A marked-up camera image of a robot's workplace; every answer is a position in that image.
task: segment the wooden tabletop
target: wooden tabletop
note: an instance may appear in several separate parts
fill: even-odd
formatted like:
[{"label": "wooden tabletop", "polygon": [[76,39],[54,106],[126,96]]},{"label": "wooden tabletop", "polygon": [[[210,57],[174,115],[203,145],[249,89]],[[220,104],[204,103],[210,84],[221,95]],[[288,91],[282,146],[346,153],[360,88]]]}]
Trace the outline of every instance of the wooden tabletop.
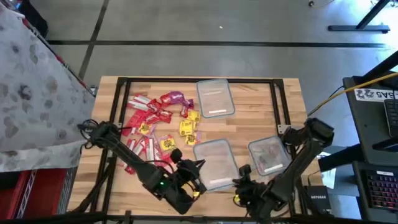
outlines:
[{"label": "wooden tabletop", "polygon": [[[102,77],[92,114],[93,119],[97,121],[109,120],[117,79],[117,77]],[[297,78],[285,78],[284,85],[292,125],[303,126],[307,113],[299,80]],[[201,132],[202,142],[226,138],[232,147],[238,167],[241,167],[251,163],[247,148],[249,142],[276,135],[277,130],[275,128],[269,84],[230,83],[230,89],[236,109],[234,116],[223,119],[202,119],[197,126],[197,130]],[[195,109],[200,109],[195,83],[132,83],[129,96],[140,93],[149,98],[159,99],[161,95],[170,91],[181,91],[186,99],[193,98]],[[119,102],[122,101],[123,92],[124,89],[122,89]],[[280,117],[281,120],[284,120],[282,119],[283,109],[278,90],[277,99]],[[115,121],[118,120],[120,107],[121,103],[119,103]],[[179,116],[180,109],[181,105],[172,105],[167,108],[167,110],[174,113],[172,122],[170,124],[157,123],[155,135],[159,138],[166,134],[171,134],[175,138],[177,147],[182,150],[183,158],[195,160],[192,148],[185,146],[185,138],[180,137],[178,134],[179,123],[182,120]],[[134,110],[132,109],[126,110],[124,124],[128,122],[133,113]],[[128,138],[123,136],[122,142],[126,143],[129,138],[137,139],[134,136],[128,136]],[[94,147],[90,150],[83,150],[68,205],[69,210],[76,208],[94,186],[100,157],[101,149]],[[308,175],[317,171],[319,171],[318,162],[314,160],[302,176],[303,183],[307,183]],[[322,185],[322,178],[319,172],[311,175],[310,180],[312,185]],[[102,207],[103,196],[104,187],[99,196],[98,210]],[[246,210],[234,205],[233,196],[233,187],[221,192],[206,192],[192,205],[185,215],[243,217],[246,214]],[[295,207],[296,211],[299,212],[298,200],[295,201]],[[122,167],[116,167],[108,214],[124,215],[126,210],[131,210],[133,215],[179,215],[165,200],[158,201],[144,189],[135,175],[128,174]],[[280,214],[286,210],[287,208],[282,209],[272,215]]]}]

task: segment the table leg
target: table leg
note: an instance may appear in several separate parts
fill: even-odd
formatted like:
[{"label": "table leg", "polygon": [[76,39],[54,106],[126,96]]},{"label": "table leg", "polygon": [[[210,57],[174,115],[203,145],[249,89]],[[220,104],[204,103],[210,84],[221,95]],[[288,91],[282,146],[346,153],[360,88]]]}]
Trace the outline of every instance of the table leg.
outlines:
[{"label": "table leg", "polygon": [[353,161],[363,161],[363,153],[360,144],[347,147],[346,149],[336,152],[330,156],[326,156],[318,160],[321,172],[331,170],[338,166],[350,164]]}]

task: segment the concrete floor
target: concrete floor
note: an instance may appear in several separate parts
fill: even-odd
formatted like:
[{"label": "concrete floor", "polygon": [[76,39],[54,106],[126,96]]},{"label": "concrete floor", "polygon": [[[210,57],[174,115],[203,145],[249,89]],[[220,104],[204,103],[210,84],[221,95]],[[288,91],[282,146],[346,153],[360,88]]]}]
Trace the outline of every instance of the concrete floor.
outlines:
[{"label": "concrete floor", "polygon": [[[54,50],[88,85],[103,75],[295,77],[307,111],[342,85],[363,75],[398,47],[398,9],[388,5],[371,24],[388,34],[329,32],[328,25],[355,25],[370,0],[30,0],[49,23],[48,40],[82,40]],[[103,20],[100,19],[103,8]],[[98,24],[98,33],[94,33]],[[247,47],[95,45],[96,40],[184,40],[239,42],[365,43],[384,47]],[[345,96],[316,114],[335,128],[333,145],[358,142]],[[336,211],[348,208],[333,201]]]}]

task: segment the container lid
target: container lid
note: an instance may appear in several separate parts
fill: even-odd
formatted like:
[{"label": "container lid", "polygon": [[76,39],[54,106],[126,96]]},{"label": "container lid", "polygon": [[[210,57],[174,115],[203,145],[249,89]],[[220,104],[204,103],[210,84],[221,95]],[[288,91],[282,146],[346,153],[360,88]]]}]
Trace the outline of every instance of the container lid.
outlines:
[{"label": "container lid", "polygon": [[250,142],[248,148],[259,175],[283,172],[290,164],[290,157],[277,136]]},{"label": "container lid", "polygon": [[201,114],[204,118],[215,118],[235,113],[226,79],[204,80],[197,83]]},{"label": "container lid", "polygon": [[206,160],[200,169],[200,179],[207,190],[228,188],[233,185],[232,179],[239,178],[238,167],[226,139],[196,144],[193,153],[196,160]]}]

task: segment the yellow candy wrapper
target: yellow candy wrapper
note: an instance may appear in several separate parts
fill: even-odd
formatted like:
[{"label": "yellow candy wrapper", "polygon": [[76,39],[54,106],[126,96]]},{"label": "yellow candy wrapper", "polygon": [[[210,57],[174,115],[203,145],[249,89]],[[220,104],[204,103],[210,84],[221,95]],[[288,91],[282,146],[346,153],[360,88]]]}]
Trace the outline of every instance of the yellow candy wrapper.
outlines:
[{"label": "yellow candy wrapper", "polygon": [[200,143],[200,133],[193,133],[185,136],[185,144],[187,146],[194,146]]},{"label": "yellow candy wrapper", "polygon": [[141,123],[138,132],[142,135],[149,136],[154,131],[155,126],[153,124]]},{"label": "yellow candy wrapper", "polygon": [[194,121],[194,122],[199,122],[200,121],[200,113],[195,110],[188,110],[187,119]]},{"label": "yellow candy wrapper", "polygon": [[180,123],[180,135],[186,136],[193,133],[193,121],[183,120]]},{"label": "yellow candy wrapper", "polygon": [[159,140],[160,140],[160,148],[163,151],[174,150],[177,148],[173,136],[169,134],[159,138]]}]

